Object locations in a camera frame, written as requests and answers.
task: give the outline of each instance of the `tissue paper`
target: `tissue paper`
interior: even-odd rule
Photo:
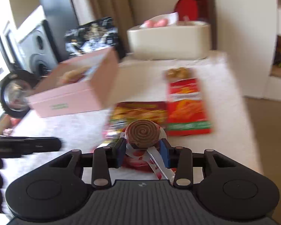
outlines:
[[[158,15],[158,16],[152,18],[152,19],[149,19],[147,21],[152,21],[153,24],[156,24],[161,19],[167,19],[168,20],[167,26],[176,25],[177,22],[179,21],[179,15],[178,15],[178,13],[162,14],[162,15]],[[140,26],[140,29],[147,29],[148,28],[147,25],[149,23],[147,21]]]

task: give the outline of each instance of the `wheel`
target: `wheel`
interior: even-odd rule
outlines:
[[[37,78],[26,70],[17,69],[8,74],[1,86],[0,100],[5,112],[22,119],[30,110],[26,97],[38,83]]]

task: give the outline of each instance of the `floor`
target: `floor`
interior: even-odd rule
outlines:
[[[281,102],[245,98],[259,146],[264,175],[278,186],[273,218],[281,224]]]

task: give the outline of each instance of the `tire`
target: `tire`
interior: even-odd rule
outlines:
[[[0,101],[1,101],[2,107],[9,116],[16,118],[16,119],[22,119],[30,111],[29,106],[27,105],[27,108],[25,108],[23,111],[15,111],[15,110],[9,108],[9,106],[5,102],[5,98],[4,98],[4,93],[5,93],[6,87],[13,80],[23,80],[23,81],[27,82],[31,86],[31,88],[34,88],[37,85],[38,80],[35,77],[35,75],[29,73],[26,70],[22,70],[22,69],[14,70],[13,72],[8,74],[3,79],[3,82],[1,85],[1,91],[0,91]]]

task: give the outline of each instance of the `ribbed black surface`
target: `ribbed black surface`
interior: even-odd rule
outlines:
[[[274,225],[270,218],[238,223],[214,217],[188,190],[173,188],[167,180],[117,180],[108,190],[95,191],[87,204],[65,219],[30,223],[14,219],[9,225]]]

